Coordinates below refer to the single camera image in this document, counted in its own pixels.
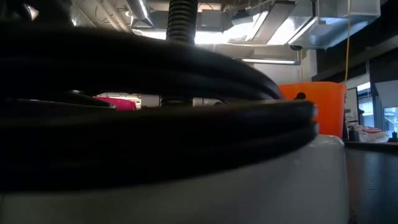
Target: air duct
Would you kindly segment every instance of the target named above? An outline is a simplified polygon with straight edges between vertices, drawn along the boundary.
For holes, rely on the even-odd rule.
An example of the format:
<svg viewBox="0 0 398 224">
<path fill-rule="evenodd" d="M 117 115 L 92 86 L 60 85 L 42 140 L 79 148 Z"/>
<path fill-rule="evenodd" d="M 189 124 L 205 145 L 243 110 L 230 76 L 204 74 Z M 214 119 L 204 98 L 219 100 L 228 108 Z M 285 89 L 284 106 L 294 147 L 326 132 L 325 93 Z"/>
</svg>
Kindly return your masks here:
<svg viewBox="0 0 398 224">
<path fill-rule="evenodd" d="M 135 20 L 142 21 L 148 26 L 154 27 L 149 18 L 149 5 L 146 0 L 126 0 L 127 8 Z"/>
</svg>

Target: orange bin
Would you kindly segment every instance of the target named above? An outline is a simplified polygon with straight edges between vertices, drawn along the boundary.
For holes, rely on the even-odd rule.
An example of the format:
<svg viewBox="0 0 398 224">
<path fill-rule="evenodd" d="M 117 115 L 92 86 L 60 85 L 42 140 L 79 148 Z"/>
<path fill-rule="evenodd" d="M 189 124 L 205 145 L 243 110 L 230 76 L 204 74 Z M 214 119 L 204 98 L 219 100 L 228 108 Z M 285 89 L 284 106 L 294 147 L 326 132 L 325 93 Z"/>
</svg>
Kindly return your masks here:
<svg viewBox="0 0 398 224">
<path fill-rule="evenodd" d="M 293 83 L 279 86 L 289 100 L 306 99 L 316 104 L 320 134 L 343 137 L 346 87 L 333 82 Z"/>
</svg>

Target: white container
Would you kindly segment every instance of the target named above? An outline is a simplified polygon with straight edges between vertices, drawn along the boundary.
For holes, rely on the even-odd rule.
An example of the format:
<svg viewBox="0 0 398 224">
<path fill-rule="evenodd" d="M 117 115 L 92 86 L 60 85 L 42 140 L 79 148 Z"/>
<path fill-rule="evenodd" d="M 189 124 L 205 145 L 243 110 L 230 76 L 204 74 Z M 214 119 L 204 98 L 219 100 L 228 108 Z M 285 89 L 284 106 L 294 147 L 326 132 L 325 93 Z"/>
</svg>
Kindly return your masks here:
<svg viewBox="0 0 398 224">
<path fill-rule="evenodd" d="M 2 224 L 340 224 L 348 218 L 343 143 L 322 135 L 277 159 L 204 177 L 80 193 L 6 194 L 0 215 Z"/>
</svg>

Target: coiled black cable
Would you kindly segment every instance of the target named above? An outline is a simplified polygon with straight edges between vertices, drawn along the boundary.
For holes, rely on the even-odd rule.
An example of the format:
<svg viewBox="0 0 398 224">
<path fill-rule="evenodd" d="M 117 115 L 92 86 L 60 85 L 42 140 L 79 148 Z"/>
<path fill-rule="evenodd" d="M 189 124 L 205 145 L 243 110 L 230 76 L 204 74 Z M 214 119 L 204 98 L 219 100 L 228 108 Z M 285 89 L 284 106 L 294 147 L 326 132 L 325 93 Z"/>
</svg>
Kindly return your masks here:
<svg viewBox="0 0 398 224">
<path fill-rule="evenodd" d="M 167 40 L 195 45 L 198 13 L 197 0 L 170 0 Z M 192 97 L 162 96 L 162 106 L 192 106 Z"/>
</svg>

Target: pink object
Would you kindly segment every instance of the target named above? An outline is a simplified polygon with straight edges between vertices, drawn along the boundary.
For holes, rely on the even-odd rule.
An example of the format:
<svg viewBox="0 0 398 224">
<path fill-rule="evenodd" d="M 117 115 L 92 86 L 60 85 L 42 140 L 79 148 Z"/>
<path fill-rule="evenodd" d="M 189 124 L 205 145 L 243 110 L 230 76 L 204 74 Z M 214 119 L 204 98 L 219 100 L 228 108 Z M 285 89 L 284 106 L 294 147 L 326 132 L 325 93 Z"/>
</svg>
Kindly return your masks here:
<svg viewBox="0 0 398 224">
<path fill-rule="evenodd" d="M 105 96 L 95 96 L 95 98 L 99 100 L 106 101 L 108 103 L 112 103 L 116 106 L 117 110 L 126 111 L 126 110 L 136 110 L 136 103 L 130 100 L 112 98 L 112 97 L 105 97 Z"/>
</svg>

